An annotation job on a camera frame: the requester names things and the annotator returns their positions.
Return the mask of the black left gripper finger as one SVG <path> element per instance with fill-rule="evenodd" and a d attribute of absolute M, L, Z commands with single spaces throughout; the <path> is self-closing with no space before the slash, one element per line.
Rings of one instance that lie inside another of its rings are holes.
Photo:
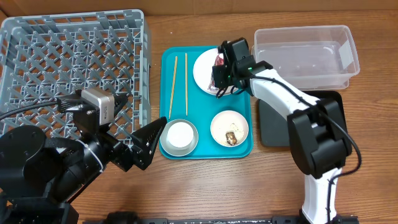
<path fill-rule="evenodd" d="M 117 117 L 118 113 L 123 109 L 128 101 L 127 94 L 113 95 L 114 98 L 114 118 Z"/>
<path fill-rule="evenodd" d="M 145 125 L 131 134 L 134 165 L 146 170 L 152 163 L 160 136 L 167 124 L 165 116 Z"/>

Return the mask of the red snack wrapper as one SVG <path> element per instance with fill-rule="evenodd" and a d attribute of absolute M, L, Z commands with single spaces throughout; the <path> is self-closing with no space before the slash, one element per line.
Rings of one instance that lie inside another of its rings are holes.
<path fill-rule="evenodd" d="M 218 54 L 215 58 L 214 65 L 212 67 L 210 84 L 208 85 L 209 91 L 218 91 L 221 86 L 221 78 L 224 68 L 224 59 L 222 54 Z"/>

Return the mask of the white paper cup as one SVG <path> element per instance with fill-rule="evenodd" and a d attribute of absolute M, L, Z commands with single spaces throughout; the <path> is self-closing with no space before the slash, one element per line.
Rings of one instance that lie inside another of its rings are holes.
<path fill-rule="evenodd" d="M 186 122 L 171 125 L 167 132 L 167 141 L 177 149 L 186 149 L 193 141 L 193 129 Z"/>

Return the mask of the white pink bowl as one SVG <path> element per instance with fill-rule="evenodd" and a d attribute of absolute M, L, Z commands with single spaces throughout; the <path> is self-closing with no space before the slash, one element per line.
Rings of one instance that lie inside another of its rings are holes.
<path fill-rule="evenodd" d="M 246 118 L 233 110 L 218 113 L 211 121 L 210 133 L 213 139 L 224 147 L 237 147 L 249 134 Z"/>

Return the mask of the brown food piece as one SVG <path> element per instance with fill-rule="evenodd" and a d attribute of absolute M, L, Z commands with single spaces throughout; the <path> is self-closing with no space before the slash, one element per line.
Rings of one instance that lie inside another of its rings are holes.
<path fill-rule="evenodd" d="M 235 136 L 235 133 L 233 131 L 229 131 L 225 134 L 226 136 L 226 142 L 230 145 L 230 146 L 235 146 L 238 143 L 238 140 Z"/>

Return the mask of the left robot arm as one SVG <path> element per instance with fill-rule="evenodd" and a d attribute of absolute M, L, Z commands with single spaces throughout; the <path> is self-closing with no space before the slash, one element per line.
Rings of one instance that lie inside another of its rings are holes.
<path fill-rule="evenodd" d="M 61 113 L 71 113 L 81 136 L 77 140 L 49 138 L 37 126 L 20 126 L 1 137 L 1 222 L 76 223 L 72 202 L 113 163 L 123 171 L 146 169 L 152 162 L 167 119 L 161 117 L 131 134 L 127 146 L 100 123 L 105 112 L 114 118 L 127 97 L 111 97 L 98 106 L 81 93 L 54 101 Z"/>

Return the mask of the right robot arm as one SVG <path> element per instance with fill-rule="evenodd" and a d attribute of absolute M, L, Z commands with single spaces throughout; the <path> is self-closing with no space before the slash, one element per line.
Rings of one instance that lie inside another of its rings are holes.
<path fill-rule="evenodd" d="M 338 223 L 338 178 L 357 172 L 362 164 L 359 147 L 347 132 L 342 106 L 333 98 L 300 91 L 271 64 L 257 62 L 243 37 L 223 41 L 217 51 L 223 64 L 212 68 L 219 89 L 216 97 L 226 90 L 246 91 L 286 120 L 291 155 L 305 176 L 302 218 L 306 223 Z"/>

